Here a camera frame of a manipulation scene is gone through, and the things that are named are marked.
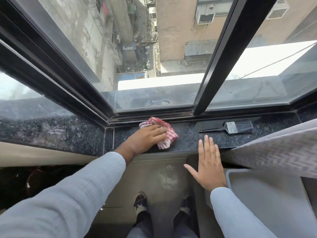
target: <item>paint brush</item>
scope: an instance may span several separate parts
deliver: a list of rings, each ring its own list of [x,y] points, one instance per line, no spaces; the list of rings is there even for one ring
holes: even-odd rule
[[[199,133],[214,132],[214,131],[223,131],[225,130],[228,134],[245,134],[252,133],[253,124],[251,121],[237,121],[237,122],[226,122],[224,126],[214,127],[214,128],[205,128],[201,129]]]

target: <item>curtain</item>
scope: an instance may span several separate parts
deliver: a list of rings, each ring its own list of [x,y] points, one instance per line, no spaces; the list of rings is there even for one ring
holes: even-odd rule
[[[270,168],[317,178],[317,119],[224,152],[221,160],[248,168]]]

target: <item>brush handle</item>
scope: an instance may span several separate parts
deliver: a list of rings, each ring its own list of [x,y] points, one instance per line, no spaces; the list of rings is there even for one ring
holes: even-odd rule
[[[225,130],[225,127],[215,127],[215,128],[205,128],[198,131],[199,133],[206,133],[206,132],[214,132],[214,131],[223,131]]]

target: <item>brush label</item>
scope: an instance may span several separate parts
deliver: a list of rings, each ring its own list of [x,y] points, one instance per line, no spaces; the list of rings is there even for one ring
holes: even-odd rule
[[[227,124],[227,128],[228,128],[228,132],[230,134],[238,133],[238,130],[237,130],[235,122],[227,122],[226,124]]]

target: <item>hand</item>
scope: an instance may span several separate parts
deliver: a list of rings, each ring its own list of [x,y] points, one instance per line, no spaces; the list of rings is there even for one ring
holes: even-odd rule
[[[159,124],[144,127],[136,131],[115,152],[122,155],[128,165],[135,156],[147,151],[154,144],[167,138],[167,128]]]
[[[227,187],[219,148],[218,145],[214,144],[212,137],[208,138],[208,135],[205,135],[205,145],[203,145],[202,140],[199,140],[198,153],[198,172],[188,164],[184,164],[195,180],[209,192],[218,187]]]

